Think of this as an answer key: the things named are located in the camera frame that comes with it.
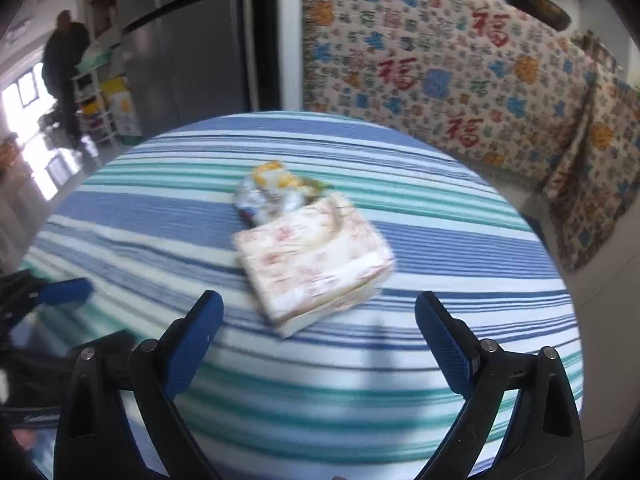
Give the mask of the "pink white paper box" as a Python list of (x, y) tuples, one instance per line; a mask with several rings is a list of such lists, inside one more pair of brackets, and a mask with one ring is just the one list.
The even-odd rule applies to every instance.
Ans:
[(237, 232), (232, 242), (282, 338), (369, 300), (395, 269), (386, 238), (339, 192)]

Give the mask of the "white storage shelf rack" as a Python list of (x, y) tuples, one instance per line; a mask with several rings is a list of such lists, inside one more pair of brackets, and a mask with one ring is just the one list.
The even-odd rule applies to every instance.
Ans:
[(76, 65), (72, 78), (76, 117), (80, 130), (97, 144), (116, 142), (116, 126), (113, 113), (101, 89), (100, 75), (111, 65), (112, 51), (98, 42), (85, 50)]

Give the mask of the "yellow cardboard box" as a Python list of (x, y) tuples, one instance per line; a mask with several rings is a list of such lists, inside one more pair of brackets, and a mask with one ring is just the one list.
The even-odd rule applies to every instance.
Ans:
[(100, 89), (105, 96), (118, 134), (130, 136), (130, 138), (141, 138), (142, 132), (127, 79), (123, 76), (111, 78), (101, 82)]

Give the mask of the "striped blue teal tablecloth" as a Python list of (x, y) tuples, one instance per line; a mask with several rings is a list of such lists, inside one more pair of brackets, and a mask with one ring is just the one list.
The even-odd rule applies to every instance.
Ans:
[[(288, 339), (260, 315), (232, 246), (233, 191), (270, 160), (344, 193), (396, 256), (378, 296)], [(88, 304), (32, 316), (58, 353), (122, 328), (158, 337), (202, 292), (221, 294), (224, 324), (176, 403), (235, 479), (413, 478), (463, 403), (416, 326), (426, 290), (506, 350), (556, 348), (584, 394), (570, 293), (520, 214), (461, 162), (356, 120), (234, 115), (146, 141), (70, 194), (23, 263), (92, 281)]]

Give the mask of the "yellow gold snack wrapper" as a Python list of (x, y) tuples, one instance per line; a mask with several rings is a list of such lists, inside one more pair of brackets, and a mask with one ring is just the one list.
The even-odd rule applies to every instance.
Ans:
[(318, 200), (331, 185), (293, 174), (278, 160), (265, 162), (241, 180), (233, 205), (252, 226), (261, 226)]

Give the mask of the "person in dark clothes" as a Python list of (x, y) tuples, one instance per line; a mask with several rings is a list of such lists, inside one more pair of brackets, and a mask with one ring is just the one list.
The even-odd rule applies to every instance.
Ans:
[(76, 118), (73, 79), (89, 44), (87, 27), (74, 21), (70, 10), (63, 10), (56, 17), (55, 30), (44, 47), (42, 58), (42, 80), (50, 96), (58, 101), (63, 127), (74, 150), (80, 147), (82, 134)]

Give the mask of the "grey refrigerator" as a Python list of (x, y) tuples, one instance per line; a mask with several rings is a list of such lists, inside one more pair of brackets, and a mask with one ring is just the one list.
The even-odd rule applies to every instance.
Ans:
[(116, 0), (144, 136), (250, 108), (242, 11), (243, 0)]

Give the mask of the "patterned fu character cloth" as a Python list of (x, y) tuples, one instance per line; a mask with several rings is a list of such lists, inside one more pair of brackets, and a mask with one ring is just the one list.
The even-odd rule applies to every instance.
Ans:
[(639, 193), (639, 93), (497, 0), (303, 0), (304, 105), (395, 128), (546, 200), (577, 270)]

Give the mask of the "black wok pan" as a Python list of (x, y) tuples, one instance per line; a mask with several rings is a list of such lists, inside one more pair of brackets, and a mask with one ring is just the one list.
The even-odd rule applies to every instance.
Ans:
[(567, 30), (572, 24), (570, 16), (551, 0), (504, 0), (510, 6), (536, 18), (557, 32)]

